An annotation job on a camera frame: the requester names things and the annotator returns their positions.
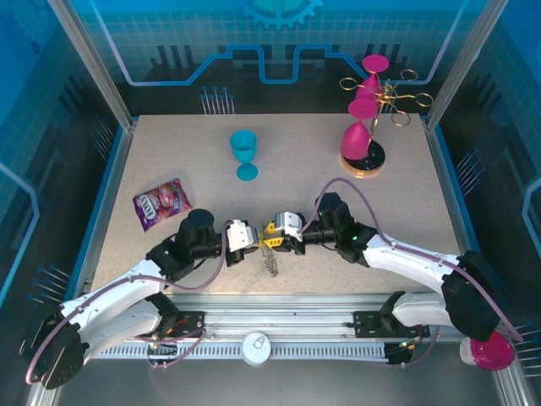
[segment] white cylinder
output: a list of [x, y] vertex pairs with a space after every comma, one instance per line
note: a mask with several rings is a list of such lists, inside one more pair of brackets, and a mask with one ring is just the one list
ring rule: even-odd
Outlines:
[[243, 340], [242, 356], [247, 364], [260, 366], [271, 356], [271, 342], [265, 334], [252, 332]]
[[472, 354], [472, 340], [469, 337], [460, 341], [460, 358], [467, 365], [477, 365]]

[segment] glass panel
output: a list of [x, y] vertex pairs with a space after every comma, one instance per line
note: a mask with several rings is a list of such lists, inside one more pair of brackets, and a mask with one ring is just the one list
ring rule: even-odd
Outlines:
[[0, 60], [0, 392], [19, 404], [19, 340], [63, 297], [117, 123], [45, 0], [0, 1]]
[[399, 92], [435, 96], [484, 4], [73, 1], [133, 115], [345, 112], [339, 81], [366, 77], [373, 53], [391, 62], [381, 79], [417, 72]]
[[509, 2], [441, 120], [480, 249], [541, 304], [541, 4]]

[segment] cable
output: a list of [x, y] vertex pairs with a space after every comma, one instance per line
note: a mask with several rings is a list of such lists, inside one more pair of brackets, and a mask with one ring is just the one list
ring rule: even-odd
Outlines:
[[327, 247], [325, 244], [320, 244], [323, 248], [325, 248], [326, 250], [329, 250], [329, 251], [336, 251], [334, 248], [331, 248], [331, 247]]
[[[355, 190], [357, 192], [359, 197], [363, 200], [364, 204], [366, 205], [366, 208], [368, 209], [368, 211], [370, 213], [370, 216], [372, 217], [372, 220], [374, 221], [374, 226], [375, 226], [376, 230], [378, 231], [378, 234], [380, 235], [380, 238], [386, 244], [388, 244], [390, 247], [392, 247], [395, 250], [399, 250], [399, 251], [402, 251], [402, 252], [406, 252], [408, 254], [420, 256], [421, 258], [427, 259], [429, 261], [440, 262], [440, 258], [438, 258], [435, 255], [427, 254], [427, 253], [424, 253], [424, 252], [421, 252], [421, 251], [418, 251], [418, 250], [415, 250], [415, 249], [412, 249], [412, 248], [403, 247], [403, 246], [401, 246], [399, 244], [393, 244], [387, 238], [387, 236], [383, 233], [383, 230], [381, 229], [381, 226], [380, 226], [380, 222], [378, 221], [378, 218], [375, 215], [374, 209], [370, 205], [370, 203], [369, 203], [368, 199], [366, 198], [366, 196], [363, 194], [363, 192], [361, 192], [361, 190], [357, 187], [357, 185], [355, 185], [351, 180], [345, 179], [345, 178], [334, 178], [334, 179], [331, 179], [329, 182], [327, 182], [325, 187], [321, 190], [320, 196], [318, 197], [317, 201], [315, 202], [314, 211], [312, 211], [312, 214], [310, 215], [310, 217], [307, 220], [306, 224], [304, 224], [304, 226], [298, 231], [299, 234], [302, 234], [309, 227], [310, 223], [315, 219], [315, 216], [316, 216], [316, 214], [318, 212], [318, 208], [320, 207], [321, 200], [323, 199], [323, 195], [330, 188], [330, 186], [335, 182], [344, 182], [345, 184], [348, 184], [349, 186], [351, 186], [353, 188], [353, 190]], [[483, 298], [487, 301], [487, 303], [490, 305], [490, 307], [496, 313], [496, 315], [498, 315], [498, 317], [504, 322], [504, 324], [507, 326], [507, 328], [509, 329], [509, 331], [511, 332], [513, 337], [519, 342], [523, 341], [522, 336], [518, 333], [518, 331], [515, 329], [515, 327], [511, 324], [509, 319], [504, 315], [504, 312], [501, 311], [500, 307], [498, 307], [496, 302], [494, 302], [494, 300], [490, 297], [488, 292], [483, 288], [483, 286], [481, 286], [481, 284], [479, 282], [477, 282], [475, 280], [475, 278], [473, 278], [469, 273], [464, 271], [459, 266], [456, 266], [455, 264], [452, 264], [449, 261], [441, 261], [441, 265], [442, 266], [443, 265], [448, 266], [452, 270], [457, 271], [468, 282], [470, 282], [479, 291], [479, 293], [483, 296]]]
[[436, 327], [436, 331], [434, 332], [434, 338], [432, 339], [432, 341], [430, 342], [430, 345], [429, 347], [426, 349], [426, 351], [424, 351], [420, 357], [414, 359], [413, 361], [410, 361], [408, 362], [407, 364], [402, 364], [402, 369], [406, 369], [407, 368], [410, 368], [412, 366], [414, 366], [415, 364], [418, 364], [419, 362], [421, 362], [423, 359], [425, 359], [426, 357], [429, 356], [430, 354], [430, 351], [432, 351], [432, 348], [434, 348], [434, 346], [436, 345], [436, 341], [438, 340], [438, 336], [440, 335], [440, 326], [437, 326]]
[[197, 268], [199, 268], [200, 266], [202, 266], [204, 263], [205, 263], [206, 259], [204, 260], [201, 260], [201, 262], [199, 264], [197, 264], [196, 266], [194, 266], [194, 269], [193, 271], [195, 271]]
[[166, 280], [161, 279], [159, 277], [147, 277], [146, 275], [135, 275], [133, 277], [125, 277], [123, 279], [119, 279], [119, 280], [111, 283], [110, 285], [105, 286], [103, 289], [98, 290], [95, 294], [93, 294], [87, 300], [85, 300], [76, 310], [74, 310], [71, 313], [69, 313], [68, 315], [66, 315], [65, 318], [62, 319], [51, 330], [51, 332], [49, 334], [47, 334], [47, 336], [45, 337], [43, 342], [40, 344], [40, 346], [36, 350], [36, 353], [34, 354], [34, 357], [32, 357], [32, 361], [28, 365], [28, 369], [26, 370], [26, 375], [25, 375], [26, 383], [28, 383], [29, 385], [32, 385], [33, 383], [37, 383], [37, 382], [40, 381], [39, 379], [36, 380], [36, 379], [33, 378], [34, 369], [36, 368], [36, 365], [37, 365], [37, 362], [38, 362], [39, 358], [43, 355], [43, 352], [45, 351], [46, 346], [49, 345], [49, 343], [55, 338], [55, 336], [58, 334], [58, 332], [60, 332], [60, 330], [62, 330], [63, 327], [66, 326], [69, 323], [69, 321], [71, 319], [73, 319], [78, 313], [83, 313], [85, 311], [85, 307], [88, 307], [92, 302], [97, 300], [100, 296], [102, 296], [103, 294], [105, 294], [105, 293], [109, 292], [110, 290], [116, 288], [117, 286], [123, 285], [125, 283], [131, 283], [133, 281], [140, 280], [140, 281], [158, 282], [158, 283], [161, 283], [161, 284], [163, 284], [163, 285], [165, 285], [165, 286], [167, 286], [169, 288], [173, 288], [173, 289], [177, 289], [177, 290], [188, 290], [190, 292], [193, 292], [193, 291], [196, 291], [196, 290], [202, 290], [202, 289], [208, 287], [218, 277], [218, 275], [220, 274], [221, 267], [223, 266], [223, 263], [226, 260], [226, 249], [227, 249], [226, 228], [227, 228], [227, 226], [229, 224], [231, 224], [231, 222], [226, 222], [224, 224], [224, 227], [223, 227], [222, 231], [221, 231], [220, 261], [218, 262], [218, 266], [216, 267], [216, 270], [214, 271], [214, 273], [212, 274], [212, 276], [210, 277], [210, 279], [208, 281], [206, 281], [205, 283], [203, 283], [203, 284], [201, 284], [199, 286], [196, 286], [195, 288], [188, 288], [188, 287], [185, 287], [185, 286], [176, 285], [173, 282], [166, 281]]
[[170, 366], [173, 366], [175, 364], [178, 364], [180, 361], [182, 361], [183, 359], [185, 359], [188, 355], [190, 355], [191, 353], [193, 353], [193, 351], [197, 348], [197, 346], [201, 343], [201, 341], [203, 341], [203, 339], [205, 338], [206, 336], [206, 329], [203, 328], [201, 330], [202, 334], [201, 334], [201, 337], [199, 337], [197, 339], [197, 341], [195, 343], [192, 344], [192, 346], [190, 348], [188, 348], [186, 351], [183, 352], [182, 355], [180, 355], [178, 358], [174, 359], [173, 361], [169, 361], [169, 362], [163, 362], [162, 364], [158, 364], [157, 362], [154, 363], [154, 368], [163, 368], [164, 370], [166, 370], [168, 367]]
[[423, 343], [423, 326], [415, 326], [415, 328], [419, 333], [419, 345], [421, 345]]

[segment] pink wine glass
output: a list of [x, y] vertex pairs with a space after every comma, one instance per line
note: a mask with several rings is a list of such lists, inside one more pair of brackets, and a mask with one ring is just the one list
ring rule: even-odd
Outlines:
[[349, 126], [342, 138], [340, 152], [346, 159], [363, 159], [369, 153], [370, 132], [364, 126], [362, 120], [368, 120], [378, 113], [378, 108], [373, 101], [367, 98], [355, 99], [347, 108], [349, 113], [358, 121]]
[[389, 59], [382, 55], [368, 55], [363, 59], [363, 67], [370, 73], [370, 76], [357, 88], [355, 98], [369, 99], [378, 106], [377, 93], [380, 91], [380, 81], [377, 74], [389, 68]]

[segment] blue goblet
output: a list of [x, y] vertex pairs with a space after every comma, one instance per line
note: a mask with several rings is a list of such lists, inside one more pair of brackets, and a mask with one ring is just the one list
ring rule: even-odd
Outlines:
[[242, 165], [237, 169], [237, 176], [241, 180], [253, 180], [257, 177], [257, 167], [251, 163], [257, 150], [257, 137], [251, 131], [242, 129], [231, 136], [233, 155]]

